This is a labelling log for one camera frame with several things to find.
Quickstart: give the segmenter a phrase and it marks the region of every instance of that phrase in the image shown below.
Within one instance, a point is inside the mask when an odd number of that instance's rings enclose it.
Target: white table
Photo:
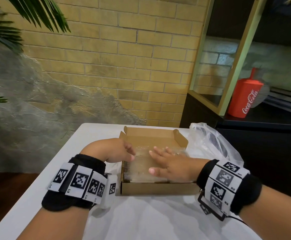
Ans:
[[[0,240],[15,240],[24,230],[41,208],[45,187],[63,162],[90,142],[119,137],[123,127],[82,124],[0,222]],[[185,137],[188,136],[189,129],[179,130]],[[120,167],[121,163],[107,164],[106,172],[119,175]],[[119,196],[118,187],[116,195],[118,197],[110,209],[91,210],[84,240],[260,240],[256,233],[239,221],[226,219],[220,222],[212,214],[206,216],[193,195],[123,197]]]

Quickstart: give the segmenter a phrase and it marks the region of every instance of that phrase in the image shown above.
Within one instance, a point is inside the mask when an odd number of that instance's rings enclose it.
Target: cardboard box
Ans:
[[[153,148],[173,147],[186,148],[188,140],[179,130],[150,129],[124,127],[124,132],[120,133],[119,138],[130,142],[133,147],[149,146]],[[199,193],[200,188],[195,183],[130,183],[124,180],[123,163],[121,168],[121,188],[122,195],[194,195]]]

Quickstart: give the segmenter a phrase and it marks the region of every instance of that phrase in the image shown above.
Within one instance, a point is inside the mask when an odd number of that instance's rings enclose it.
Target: red cup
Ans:
[[[255,97],[263,86],[262,82],[253,80],[255,69],[255,67],[252,68],[249,78],[243,78],[237,81],[228,114],[238,118],[245,118],[247,116]]]

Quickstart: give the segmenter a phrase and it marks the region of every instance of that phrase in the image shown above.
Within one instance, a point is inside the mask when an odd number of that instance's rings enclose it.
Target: wooden floor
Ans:
[[[38,173],[0,173],[0,221],[38,175]]]

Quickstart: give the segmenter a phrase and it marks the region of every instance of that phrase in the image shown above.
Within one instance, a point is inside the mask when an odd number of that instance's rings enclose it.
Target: right hand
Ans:
[[[157,147],[154,147],[153,150],[149,153],[162,168],[149,168],[149,173],[174,181],[196,181],[202,168],[209,161],[208,159],[173,155],[172,150],[168,147],[166,147],[166,151]]]

